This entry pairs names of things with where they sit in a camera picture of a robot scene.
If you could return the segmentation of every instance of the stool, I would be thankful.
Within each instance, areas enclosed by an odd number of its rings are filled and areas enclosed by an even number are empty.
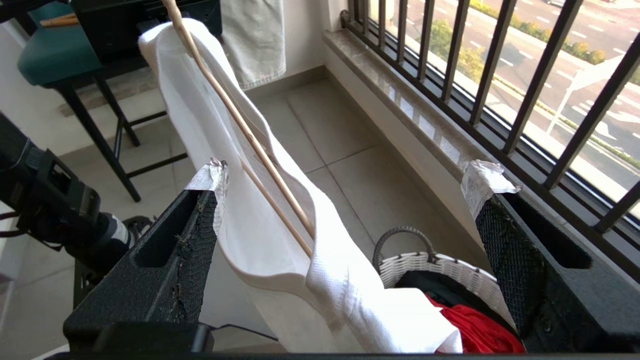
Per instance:
[[[29,84],[51,88],[62,95],[62,98],[64,98],[76,114],[76,117],[104,159],[109,163],[109,166],[118,176],[120,182],[127,189],[129,195],[134,201],[139,202],[141,200],[140,195],[131,183],[131,178],[187,158],[187,154],[180,154],[129,173],[124,171],[118,161],[120,157],[120,146],[122,144],[122,130],[124,129],[124,131],[126,131],[127,136],[134,146],[139,146],[140,141],[131,126],[164,116],[166,115],[166,111],[161,111],[129,122],[106,82],[106,79],[111,76],[146,67],[147,64],[142,57],[126,59],[103,66],[98,60],[91,43],[89,43],[89,39],[86,37],[80,25],[60,28],[45,28],[40,26],[41,20],[51,19],[72,12],[69,5],[62,3],[49,3],[37,10],[29,12],[29,16],[35,22],[37,28],[35,32],[31,34],[31,38],[20,54],[18,69]],[[75,90],[76,84],[86,84],[88,81],[94,81],[96,83],[102,96],[118,119],[113,150],[100,133],[100,130]]]

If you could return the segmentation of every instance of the hanging towel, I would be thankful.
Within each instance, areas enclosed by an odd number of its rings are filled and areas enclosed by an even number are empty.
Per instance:
[[[221,0],[222,39],[243,90],[266,84],[287,70],[282,0]]]
[[[461,352],[460,332],[421,291],[384,289],[332,202],[309,181],[241,91],[220,43],[201,23],[184,19],[184,24],[316,230],[313,238],[307,236],[314,251],[309,259],[243,170],[244,164],[255,173],[300,234],[307,235],[172,25],[151,29],[140,38],[140,49],[158,78],[189,157],[196,168],[211,156],[227,162],[227,173],[215,176],[228,179],[228,186],[226,196],[216,196],[223,210],[214,221],[216,251],[227,263],[221,265],[214,253],[205,292],[227,291],[224,285],[233,280],[220,279],[215,269],[229,267],[290,352]],[[202,308],[205,314],[226,311],[234,310]]]

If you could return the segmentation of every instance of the black mesh surface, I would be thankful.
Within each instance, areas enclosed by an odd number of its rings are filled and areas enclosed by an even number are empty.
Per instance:
[[[176,244],[179,262],[177,281],[172,294],[171,320],[174,322],[198,321],[209,265],[217,240],[212,225],[215,209],[216,199],[213,193],[202,193]]]
[[[496,196],[485,203],[476,226],[516,328],[526,336],[544,297],[545,261]]]

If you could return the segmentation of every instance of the wooden stick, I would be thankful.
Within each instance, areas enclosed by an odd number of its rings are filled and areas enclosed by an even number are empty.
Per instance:
[[[198,51],[198,48],[196,47],[193,41],[193,38],[191,37],[191,33],[184,27],[184,24],[182,23],[182,14],[178,9],[178,6],[176,5],[175,0],[162,0],[162,2],[164,4],[164,7],[167,9],[171,22],[173,23],[173,28],[175,28],[176,32],[178,33],[178,36],[182,40],[182,43],[184,44],[188,52],[191,53],[191,56],[196,62],[196,65],[198,65],[198,68],[200,69],[204,77],[207,79],[209,84],[211,84],[211,86],[216,91],[218,96],[220,96],[220,99],[229,110],[229,113],[235,120],[236,124],[238,125],[238,127],[240,127],[240,130],[246,137],[247,141],[249,142],[249,144],[251,144],[251,147],[253,148],[255,153],[258,155],[258,158],[260,158],[260,161],[266,167],[267,171],[269,172],[274,182],[276,183],[276,185],[284,195],[285,199],[287,199],[287,202],[289,203],[289,205],[291,205],[291,208],[295,212],[296,216],[298,216],[298,218],[300,219],[300,222],[302,223],[302,225],[305,227],[309,235],[313,238],[315,230],[314,230],[313,224],[311,224],[311,221],[307,217],[307,214],[305,214],[304,210],[302,210],[302,207],[294,197],[293,193],[291,193],[291,190],[282,179],[282,176],[280,176],[280,173],[278,173],[278,170],[275,168],[275,166],[269,159],[267,153],[264,151],[262,146],[260,146],[260,143],[256,141],[253,133],[251,132],[251,129],[248,127],[247,123],[242,118],[242,115],[240,111],[238,111],[238,109],[236,108],[235,104],[233,103],[233,100],[229,97],[229,95],[227,95],[227,93],[222,88],[222,86],[220,86],[216,78],[214,78],[214,76],[209,72],[209,69],[207,69],[207,67],[205,66],[204,61],[200,56],[200,52]],[[254,176],[253,174],[251,174],[251,171],[249,169],[245,168],[245,170],[247,171],[247,173],[250,173],[250,176],[252,177]],[[278,213],[278,216],[280,216],[280,218],[282,218],[284,221],[285,219],[284,213],[282,213],[282,210],[278,208],[275,201],[273,203],[271,203],[270,201],[269,203],[272,206],[274,206],[274,209]]]
[[[74,13],[69,13],[49,20],[41,20],[40,25],[46,28],[56,28],[59,26],[69,26],[78,24],[78,18]]]
[[[271,204],[271,207],[275,210],[275,212],[278,214],[278,216],[280,217],[280,219],[282,220],[282,222],[284,223],[284,226],[287,227],[287,229],[291,232],[291,234],[293,235],[294,239],[296,239],[296,242],[298,242],[298,245],[300,245],[300,247],[302,248],[302,250],[305,252],[305,254],[311,258],[311,255],[313,254],[313,252],[311,251],[311,248],[309,247],[309,245],[307,245],[307,243],[305,242],[305,240],[302,238],[302,235],[300,235],[300,233],[298,232],[298,230],[296,230],[296,228],[293,226],[293,224],[291,223],[291,221],[289,221],[289,219],[287,218],[287,215],[284,214],[284,212],[282,211],[282,209],[280,209],[280,207],[278,206],[278,204],[276,203],[276,200],[274,200],[274,198],[271,196],[271,194],[267,191],[267,189],[265,189],[265,187],[262,185],[262,183],[260,183],[260,180],[258,180],[257,177],[255,177],[255,174],[253,173],[253,171],[251,171],[250,168],[248,168],[244,162],[242,164],[242,168],[244,169],[244,171],[246,171],[246,173],[249,175],[249,177],[251,178],[251,180],[253,181],[253,183],[258,187],[258,189],[260,190],[260,192],[263,194],[263,196],[267,199],[267,201],[269,202],[269,204]]]

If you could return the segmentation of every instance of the basket handle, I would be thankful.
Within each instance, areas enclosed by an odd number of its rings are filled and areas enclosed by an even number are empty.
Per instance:
[[[435,263],[436,255],[438,253],[433,249],[433,244],[422,231],[414,228],[413,226],[397,226],[389,229],[386,233],[382,234],[376,244],[376,248],[373,250],[373,258],[371,259],[371,264],[373,265],[373,268],[376,269],[376,272],[378,274],[380,274],[380,264],[382,264],[382,246],[384,246],[384,244],[392,235],[398,233],[411,233],[418,236],[418,238],[420,238],[424,246],[427,248],[427,254],[429,255],[427,261],[429,261],[430,263]]]

